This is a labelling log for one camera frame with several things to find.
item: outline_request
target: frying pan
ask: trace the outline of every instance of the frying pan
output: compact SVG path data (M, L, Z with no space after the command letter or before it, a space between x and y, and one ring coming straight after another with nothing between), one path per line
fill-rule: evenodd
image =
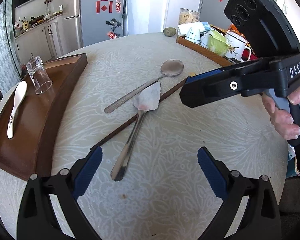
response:
M44 15L41 15L41 16L39 16L39 17L37 17L37 18L31 17L32 20L29 21L29 24L30 24L30 25L34 25L35 23L37 23L37 21L42 20L43 17L44 17Z

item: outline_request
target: device grip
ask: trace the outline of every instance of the device grip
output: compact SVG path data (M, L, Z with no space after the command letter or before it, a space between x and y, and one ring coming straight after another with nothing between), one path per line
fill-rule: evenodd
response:
M274 100L275 106L279 109L286 110L291 114L293 123L300 127L300 104L293 105L287 98L279 98L275 95L274 89L265 90L264 93ZM300 144L300 135L295 140L288 140L291 146L297 146Z

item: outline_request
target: metal bolt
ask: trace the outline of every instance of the metal bolt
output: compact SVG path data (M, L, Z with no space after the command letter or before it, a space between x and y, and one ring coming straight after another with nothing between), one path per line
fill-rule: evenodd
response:
M230 88L231 88L232 90L236 90L236 89L238 88L237 82L236 82L236 81L232 81L232 82L230 83Z
M62 170L60 171L60 174L61 174L62 176L66 176L66 175L68 175L68 173L69 173L69 170L68 170L68 169L62 169Z
M268 181L268 180L269 180L269 178L268 178L267 175L262 175L262 176L261 176L261 179L262 179L263 181Z
M239 177L240 176L240 172L239 171L231 171L231 175L233 176L233 177Z
M30 179L35 180L37 177L38 177L38 175L34 173L34 174L31 174Z

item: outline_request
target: human hand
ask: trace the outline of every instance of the human hand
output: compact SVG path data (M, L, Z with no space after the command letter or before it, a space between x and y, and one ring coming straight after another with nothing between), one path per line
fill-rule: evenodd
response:
M300 87L288 96L288 100L297 105L300 103ZM300 127L293 123L293 118L285 110L280 110L275 106L272 98L265 93L262 96L262 103L270 115L270 122L274 125L275 130L285 139L297 139L300 135Z

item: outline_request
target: transparent food container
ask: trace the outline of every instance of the transparent food container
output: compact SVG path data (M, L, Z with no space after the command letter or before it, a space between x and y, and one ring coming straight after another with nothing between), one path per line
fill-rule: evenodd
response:
M198 22L199 17L200 17L199 12L181 8L178 25Z

